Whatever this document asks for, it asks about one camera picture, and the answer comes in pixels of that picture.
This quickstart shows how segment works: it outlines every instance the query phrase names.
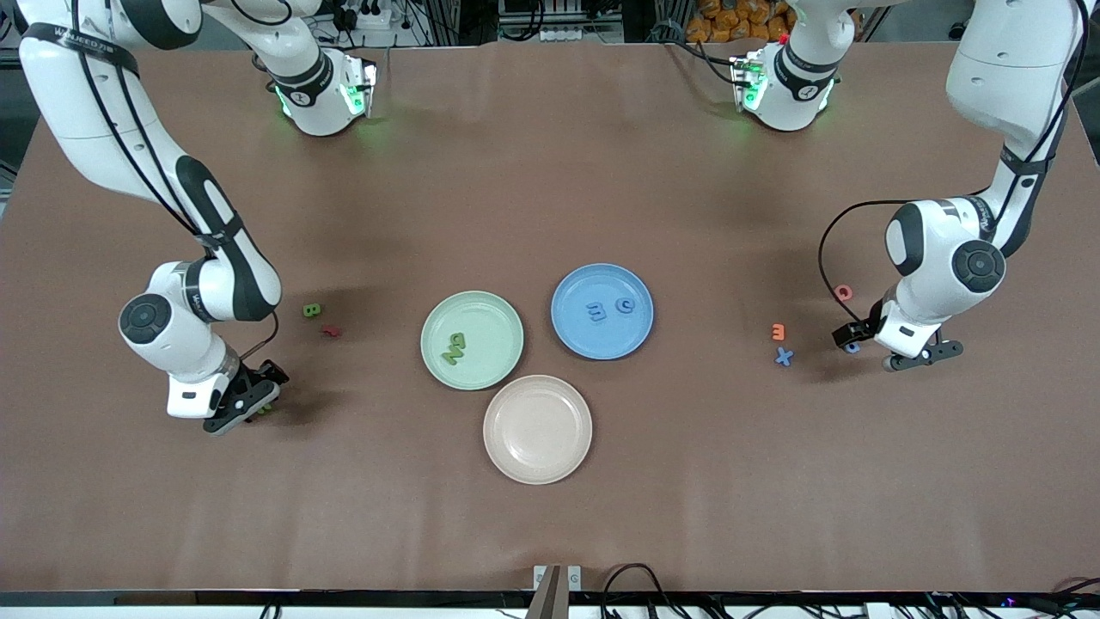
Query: tabletop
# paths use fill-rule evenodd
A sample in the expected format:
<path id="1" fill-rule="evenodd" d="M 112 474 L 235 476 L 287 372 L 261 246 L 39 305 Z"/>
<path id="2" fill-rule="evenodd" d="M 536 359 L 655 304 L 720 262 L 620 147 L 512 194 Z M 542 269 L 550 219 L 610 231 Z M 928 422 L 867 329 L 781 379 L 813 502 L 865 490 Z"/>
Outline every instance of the tabletop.
<path id="1" fill-rule="evenodd" d="M 739 115 L 676 48 L 371 52 L 374 118 L 329 137 L 280 117 L 246 53 L 141 56 L 165 126 L 279 270 L 263 355 L 292 383 L 222 438 L 164 413 L 164 375 L 116 320 L 200 247 L 80 177 L 40 125 L 0 225 L 0 588 L 505 589 L 547 563 L 596 587 L 629 561 L 672 589 L 1045 590 L 1100 572 L 1100 176 L 1076 115 L 1005 281 L 945 328 L 961 357 L 886 374 L 880 347 L 832 346 L 829 219 L 992 176 L 1000 137 L 944 95 L 954 49 L 853 46 L 796 133 Z M 893 208 L 826 247 L 860 312 L 897 280 Z M 592 262 L 652 292 L 652 333 L 620 361 L 551 327 L 554 286 Z M 497 388 L 424 366 L 425 319 L 464 289 L 522 320 L 507 380 L 559 377 L 591 408 L 564 480 L 502 475 L 482 441 Z M 270 324 L 217 330 L 243 351 Z"/>

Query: blue plate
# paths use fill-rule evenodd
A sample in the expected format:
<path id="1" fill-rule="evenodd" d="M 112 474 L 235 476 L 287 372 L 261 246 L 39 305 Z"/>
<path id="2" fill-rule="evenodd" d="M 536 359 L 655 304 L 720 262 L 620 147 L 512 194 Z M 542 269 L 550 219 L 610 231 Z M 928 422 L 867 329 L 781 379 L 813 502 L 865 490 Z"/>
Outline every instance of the blue plate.
<path id="1" fill-rule="evenodd" d="M 558 284 L 550 320 L 573 353 L 588 360 L 618 360 L 646 342 L 653 328 L 653 298 L 630 270 L 588 264 Z"/>

